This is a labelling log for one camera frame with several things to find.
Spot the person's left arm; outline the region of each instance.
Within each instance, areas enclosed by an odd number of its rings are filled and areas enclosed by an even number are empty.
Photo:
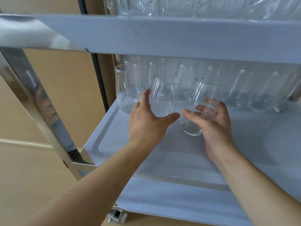
[[[130,116],[129,142],[82,178],[76,186],[41,209],[26,226],[99,226],[141,163],[180,115],[157,118],[149,105],[149,90]]]

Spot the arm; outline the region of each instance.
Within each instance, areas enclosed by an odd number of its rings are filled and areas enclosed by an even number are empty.
[[[131,176],[161,141],[170,124],[180,115],[157,118],[151,111],[149,91],[141,95],[130,117],[129,142],[82,178],[76,186],[44,207],[27,226],[99,226]]]
[[[223,103],[218,105],[213,121],[207,121],[188,110],[184,110],[183,115],[201,127],[208,157],[221,171],[254,225],[301,224],[301,204],[237,149],[231,136],[228,111]]]

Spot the black vertical trim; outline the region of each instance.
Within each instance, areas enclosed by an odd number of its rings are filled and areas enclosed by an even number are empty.
[[[79,5],[80,13],[88,14],[85,0],[77,0],[77,2]],[[108,103],[108,99],[107,99],[106,90],[105,90],[104,84],[103,84],[99,60],[97,58],[96,53],[91,53],[91,57],[92,57],[92,61],[93,61],[93,65],[94,65],[94,69],[95,69],[95,73],[96,73],[96,77],[97,77],[97,81],[98,81],[98,85],[99,85],[99,89],[100,89],[100,93],[101,93],[101,97],[102,97],[102,101],[103,101],[103,106],[104,106],[105,111],[107,112],[109,110],[109,103]]]

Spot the shelf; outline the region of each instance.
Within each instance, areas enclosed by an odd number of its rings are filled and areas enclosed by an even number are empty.
[[[37,19],[93,53],[301,64],[301,23],[41,14]]]
[[[301,196],[301,116],[238,110],[229,114],[241,152],[289,194]],[[127,143],[128,120],[115,101],[84,146],[97,166]],[[168,128],[134,177],[229,191],[205,154],[203,137],[185,134],[180,121]]]

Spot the floor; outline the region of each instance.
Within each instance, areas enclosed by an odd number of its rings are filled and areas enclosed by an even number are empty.
[[[0,143],[1,226],[19,225],[76,183],[52,149]],[[102,226],[114,225],[107,219]],[[129,213],[125,226],[202,226]]]

